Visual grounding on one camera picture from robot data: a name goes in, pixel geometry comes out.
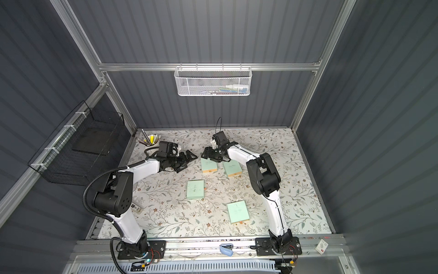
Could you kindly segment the mint green drawer jewelry box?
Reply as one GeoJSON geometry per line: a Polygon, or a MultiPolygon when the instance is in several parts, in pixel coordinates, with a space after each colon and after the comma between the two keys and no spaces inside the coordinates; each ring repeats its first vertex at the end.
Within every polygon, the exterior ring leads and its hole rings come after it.
{"type": "Polygon", "coordinates": [[[204,180],[190,180],[187,182],[187,199],[204,199],[204,180]]]}
{"type": "Polygon", "coordinates": [[[232,224],[250,219],[244,200],[227,204],[229,219],[232,224]]]}

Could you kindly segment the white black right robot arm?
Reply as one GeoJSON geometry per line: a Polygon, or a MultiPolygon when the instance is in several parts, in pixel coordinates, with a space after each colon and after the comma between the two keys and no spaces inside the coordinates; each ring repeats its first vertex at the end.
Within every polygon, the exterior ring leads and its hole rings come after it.
{"type": "Polygon", "coordinates": [[[245,165],[251,186],[256,194],[262,196],[266,208],[271,249],[280,254],[286,251],[294,256],[302,254],[300,246],[293,243],[296,237],[286,223],[280,198],[281,177],[268,153],[251,152],[219,131],[213,134],[211,146],[204,148],[201,157],[216,163],[236,161],[245,165]]]}

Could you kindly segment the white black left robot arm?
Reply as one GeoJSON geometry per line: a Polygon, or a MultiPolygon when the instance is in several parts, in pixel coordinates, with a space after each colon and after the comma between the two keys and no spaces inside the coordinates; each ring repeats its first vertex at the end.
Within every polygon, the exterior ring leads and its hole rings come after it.
{"type": "Polygon", "coordinates": [[[196,156],[187,150],[168,153],[160,157],[158,153],[127,166],[105,171],[93,179],[85,188],[82,203],[86,211],[108,220],[119,236],[110,242],[110,252],[114,262],[118,259],[160,259],[164,252],[149,245],[147,233],[140,228],[132,212],[133,185],[148,176],[160,172],[180,172],[188,167],[196,156]]]}

